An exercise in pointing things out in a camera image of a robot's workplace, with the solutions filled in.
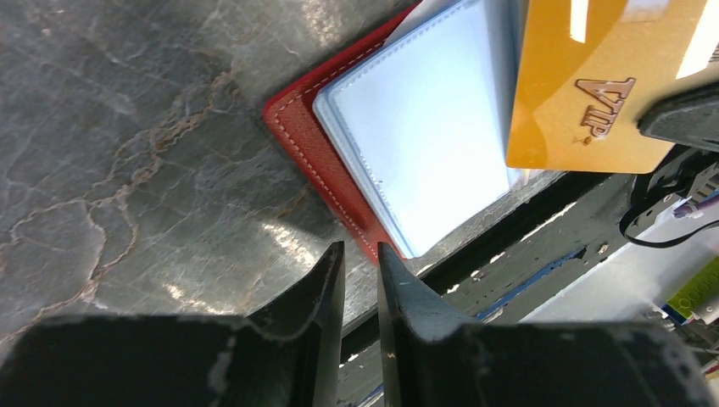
red leather wallet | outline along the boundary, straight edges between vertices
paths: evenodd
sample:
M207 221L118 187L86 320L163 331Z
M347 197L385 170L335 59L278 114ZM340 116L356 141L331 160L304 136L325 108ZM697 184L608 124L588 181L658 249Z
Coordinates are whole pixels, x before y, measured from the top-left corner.
M327 82L379 49L411 9L275 95L263 112L270 130L375 264L377 243L392 240L322 130L312 102Z

gray marble countertop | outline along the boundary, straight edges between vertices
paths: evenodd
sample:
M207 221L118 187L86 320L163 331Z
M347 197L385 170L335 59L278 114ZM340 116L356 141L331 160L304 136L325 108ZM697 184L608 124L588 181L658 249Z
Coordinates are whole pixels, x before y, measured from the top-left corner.
M345 322L373 307L373 265L260 111L410 3L0 0L0 350L49 315L249 313L336 240Z

red leather case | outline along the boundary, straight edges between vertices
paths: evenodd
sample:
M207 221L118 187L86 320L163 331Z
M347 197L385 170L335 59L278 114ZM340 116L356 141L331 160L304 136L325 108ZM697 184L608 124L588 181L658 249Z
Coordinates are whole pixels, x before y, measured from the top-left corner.
M411 8L288 86L267 102L263 112L265 123L282 146L375 263L377 243L392 240L322 130L312 112L312 102L327 82L380 48L410 11Z

brown logo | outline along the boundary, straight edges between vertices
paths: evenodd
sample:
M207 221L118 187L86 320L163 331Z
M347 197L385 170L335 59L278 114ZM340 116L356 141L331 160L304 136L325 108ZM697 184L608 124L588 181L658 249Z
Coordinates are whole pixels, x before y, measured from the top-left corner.
M587 146L592 142L593 138L601 140L607 137L635 81L634 78L628 78L624 82L593 81L589 79L580 79L575 82L576 87L582 89L603 105L599 108L591 104L587 106L582 118L582 125L589 127L589 136L576 141Z

black strap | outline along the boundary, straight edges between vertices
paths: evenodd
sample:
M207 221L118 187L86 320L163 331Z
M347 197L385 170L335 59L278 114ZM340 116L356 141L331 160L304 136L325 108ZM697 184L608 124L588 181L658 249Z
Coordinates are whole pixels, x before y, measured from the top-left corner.
M629 242L632 242L639 246L645 246L646 248L670 248L672 246L677 246L680 243L686 242L687 240L689 240L690 237L696 235L700 231L719 226L719 220L714 220L713 222L709 222L706 225L703 225L702 227L691 231L684 236L680 236L672 240L667 240L666 242L647 242L645 240L637 239L636 237L627 235L627 229L629 228L629 226L644 212L650 210L652 207L654 207L654 205L663 200L664 197L676 192L681 192L685 189L686 185L683 185L681 182L677 182L676 184L669 186L655 187L652 191L647 193L643 201L634 204L624 214L624 216L622 216L621 220L619 221L619 232L621 233L621 235L624 236Z

